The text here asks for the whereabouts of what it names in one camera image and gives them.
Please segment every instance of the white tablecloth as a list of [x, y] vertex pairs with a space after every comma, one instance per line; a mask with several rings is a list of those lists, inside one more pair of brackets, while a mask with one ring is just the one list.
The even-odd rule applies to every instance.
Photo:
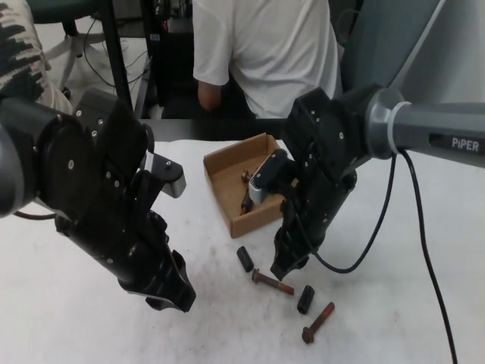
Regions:
[[[227, 143], [158, 144], [183, 165], [187, 189], [154, 210], [184, 256], [197, 292], [191, 311], [156, 312], [55, 233], [52, 222], [0, 221], [0, 362], [10, 363], [445, 363], [446, 334], [418, 234], [415, 198], [400, 158], [388, 216], [362, 266], [336, 275], [311, 259], [285, 280], [294, 297], [251, 282], [237, 257], [244, 245], [268, 273], [280, 221], [232, 240], [205, 182], [202, 156]], [[461, 363], [485, 360], [485, 171], [412, 155], [423, 194], [430, 255]], [[328, 231], [321, 254], [346, 267], [377, 221], [389, 162], [359, 170], [355, 192]], [[27, 211], [39, 211], [29, 206]], [[315, 289], [307, 316], [296, 311]], [[336, 310], [302, 342], [304, 326], [330, 302]]]

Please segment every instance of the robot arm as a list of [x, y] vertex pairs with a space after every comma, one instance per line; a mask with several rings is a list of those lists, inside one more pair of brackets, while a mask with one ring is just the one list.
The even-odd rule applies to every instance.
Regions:
[[412, 105], [398, 91], [379, 90], [365, 114], [369, 155], [399, 149], [485, 168], [485, 104]]
[[161, 190], [183, 192], [182, 167], [153, 154], [151, 131], [107, 93], [85, 94], [76, 116], [0, 100], [0, 217], [35, 201], [123, 289], [154, 309], [189, 311], [185, 262], [150, 210]]
[[270, 193], [285, 197], [271, 267], [280, 280], [304, 267], [310, 248], [323, 243], [355, 187], [355, 169], [370, 158], [409, 149], [485, 168], [485, 105], [411, 105], [399, 92], [379, 86], [330, 100], [316, 89], [295, 101], [283, 141], [294, 161], [283, 150], [275, 152], [249, 191], [256, 203]]

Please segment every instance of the white t-shirt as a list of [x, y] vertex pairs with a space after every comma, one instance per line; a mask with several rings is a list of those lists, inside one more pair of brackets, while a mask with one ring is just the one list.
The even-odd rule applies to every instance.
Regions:
[[327, 0], [193, 0], [194, 78], [224, 85], [229, 72], [259, 118], [286, 118], [317, 87], [340, 78]]
[[36, 101], [66, 114], [72, 106], [50, 81], [26, 0], [0, 0], [0, 93]]

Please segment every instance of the patterned fabric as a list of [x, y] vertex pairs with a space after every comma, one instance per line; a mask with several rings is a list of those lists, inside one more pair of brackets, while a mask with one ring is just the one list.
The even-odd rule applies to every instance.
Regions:
[[0, 0], [0, 93], [72, 112], [47, 75], [45, 55], [25, 0]]

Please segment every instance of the cardboard box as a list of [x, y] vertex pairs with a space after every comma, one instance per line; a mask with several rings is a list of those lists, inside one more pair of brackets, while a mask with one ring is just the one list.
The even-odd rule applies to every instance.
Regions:
[[232, 238], [241, 237], [282, 217], [282, 196], [270, 195], [262, 205], [239, 216], [247, 185], [241, 181], [244, 171], [255, 173], [266, 158], [279, 149], [267, 134], [254, 136], [204, 157], [205, 176], [214, 192]]

